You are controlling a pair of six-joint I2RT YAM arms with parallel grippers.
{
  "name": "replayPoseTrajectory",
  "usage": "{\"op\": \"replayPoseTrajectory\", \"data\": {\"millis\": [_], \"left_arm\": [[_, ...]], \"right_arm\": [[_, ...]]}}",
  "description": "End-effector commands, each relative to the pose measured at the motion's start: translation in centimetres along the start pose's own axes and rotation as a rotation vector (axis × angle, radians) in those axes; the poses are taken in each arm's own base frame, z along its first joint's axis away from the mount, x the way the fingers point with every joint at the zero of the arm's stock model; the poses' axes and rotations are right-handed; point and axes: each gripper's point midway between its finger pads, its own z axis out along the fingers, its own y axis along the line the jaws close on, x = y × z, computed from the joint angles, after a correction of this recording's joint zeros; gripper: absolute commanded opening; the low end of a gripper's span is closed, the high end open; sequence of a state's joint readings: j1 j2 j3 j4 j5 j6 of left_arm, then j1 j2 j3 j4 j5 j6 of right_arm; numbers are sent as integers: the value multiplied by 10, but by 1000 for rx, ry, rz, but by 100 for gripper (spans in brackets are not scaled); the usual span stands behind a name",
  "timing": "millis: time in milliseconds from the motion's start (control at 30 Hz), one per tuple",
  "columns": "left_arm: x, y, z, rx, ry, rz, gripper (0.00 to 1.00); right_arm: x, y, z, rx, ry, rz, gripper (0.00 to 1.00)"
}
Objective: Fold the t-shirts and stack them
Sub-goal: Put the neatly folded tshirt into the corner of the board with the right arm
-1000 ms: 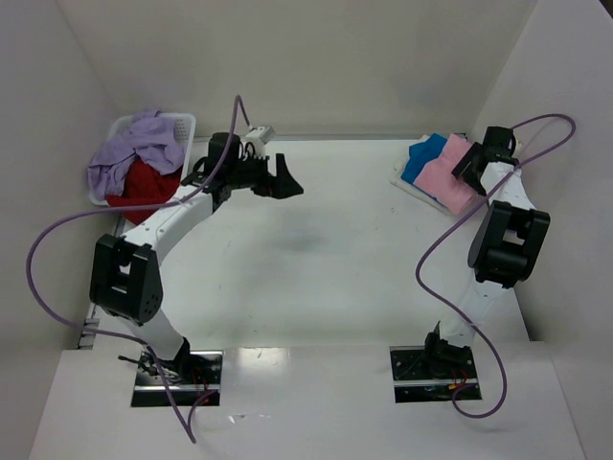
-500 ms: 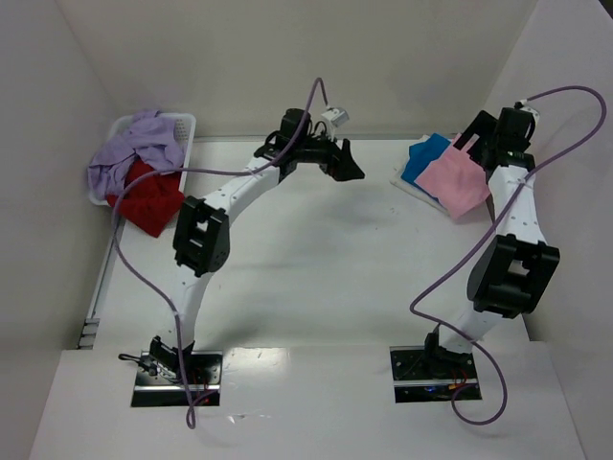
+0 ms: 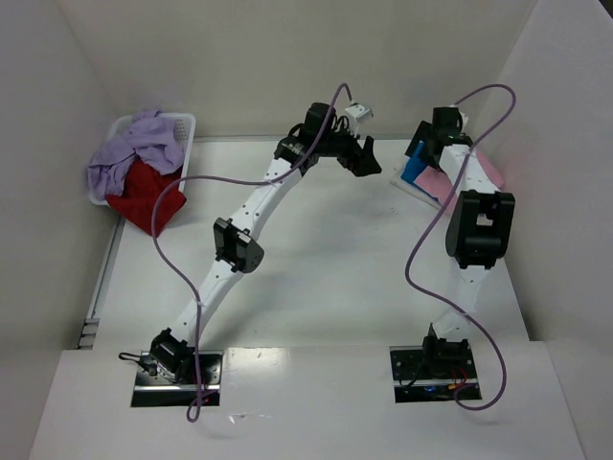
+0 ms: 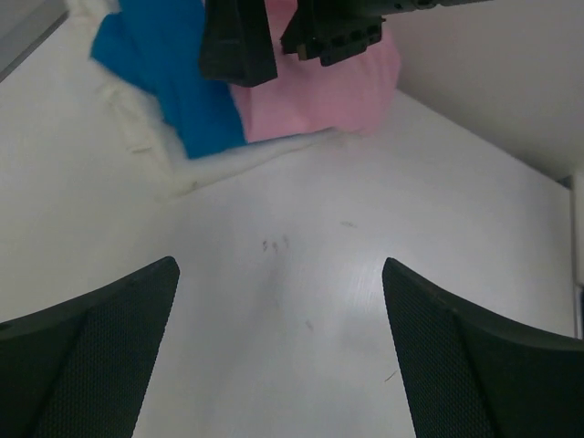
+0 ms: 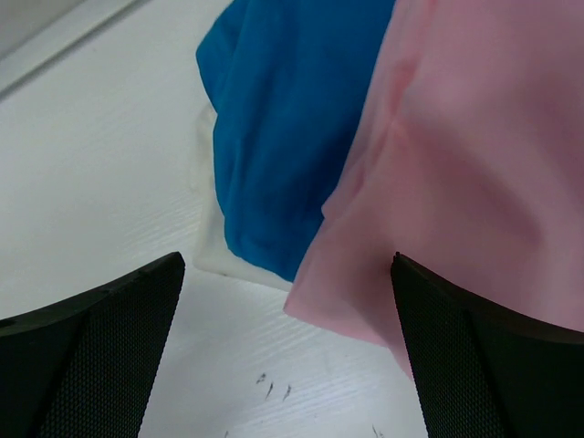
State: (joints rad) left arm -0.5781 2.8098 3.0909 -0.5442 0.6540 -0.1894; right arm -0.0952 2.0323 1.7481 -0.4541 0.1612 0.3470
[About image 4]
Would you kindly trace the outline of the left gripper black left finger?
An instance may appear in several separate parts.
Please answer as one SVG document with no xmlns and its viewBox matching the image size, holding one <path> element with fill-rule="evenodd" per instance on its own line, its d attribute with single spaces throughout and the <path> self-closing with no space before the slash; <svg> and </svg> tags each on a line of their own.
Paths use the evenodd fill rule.
<svg viewBox="0 0 584 438">
<path fill-rule="evenodd" d="M 132 436 L 179 276 L 166 256 L 2 323 L 2 436 Z"/>
</svg>

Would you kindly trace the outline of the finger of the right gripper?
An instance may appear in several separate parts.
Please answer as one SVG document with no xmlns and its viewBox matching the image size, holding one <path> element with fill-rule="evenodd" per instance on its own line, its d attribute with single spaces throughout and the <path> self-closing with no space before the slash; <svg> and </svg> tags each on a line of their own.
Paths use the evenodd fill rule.
<svg viewBox="0 0 584 438">
<path fill-rule="evenodd" d="M 198 66 L 209 80 L 253 88 L 277 78 L 264 0 L 208 0 Z"/>
</svg>

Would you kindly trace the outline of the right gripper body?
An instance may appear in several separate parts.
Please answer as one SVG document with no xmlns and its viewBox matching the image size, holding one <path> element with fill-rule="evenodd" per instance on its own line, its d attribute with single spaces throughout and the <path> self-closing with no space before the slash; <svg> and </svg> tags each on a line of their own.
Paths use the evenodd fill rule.
<svg viewBox="0 0 584 438">
<path fill-rule="evenodd" d="M 382 40 L 389 15 L 474 4 L 475 0 L 299 1 L 280 38 L 283 52 L 329 67 L 355 57 Z"/>
</svg>

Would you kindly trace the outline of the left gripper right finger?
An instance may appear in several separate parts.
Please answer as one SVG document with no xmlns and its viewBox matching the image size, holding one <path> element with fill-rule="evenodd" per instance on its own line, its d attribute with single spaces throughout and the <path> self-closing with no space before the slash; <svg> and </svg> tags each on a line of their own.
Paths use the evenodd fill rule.
<svg viewBox="0 0 584 438">
<path fill-rule="evenodd" d="M 582 436 L 582 340 L 498 315 L 393 258 L 382 284 L 416 436 Z"/>
</svg>

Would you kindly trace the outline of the pink t shirt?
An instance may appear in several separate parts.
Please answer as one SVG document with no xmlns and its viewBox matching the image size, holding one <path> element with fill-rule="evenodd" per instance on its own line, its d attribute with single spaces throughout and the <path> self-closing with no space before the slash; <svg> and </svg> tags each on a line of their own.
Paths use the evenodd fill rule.
<svg viewBox="0 0 584 438">
<path fill-rule="evenodd" d="M 279 38 L 296 3 L 268 1 L 266 9 L 277 78 L 253 88 L 230 87 L 245 139 L 265 141 L 329 128 L 376 130 L 389 110 L 401 69 L 389 27 L 382 27 L 381 42 L 364 53 L 323 67 L 317 59 L 301 61 L 282 53 Z"/>
</svg>

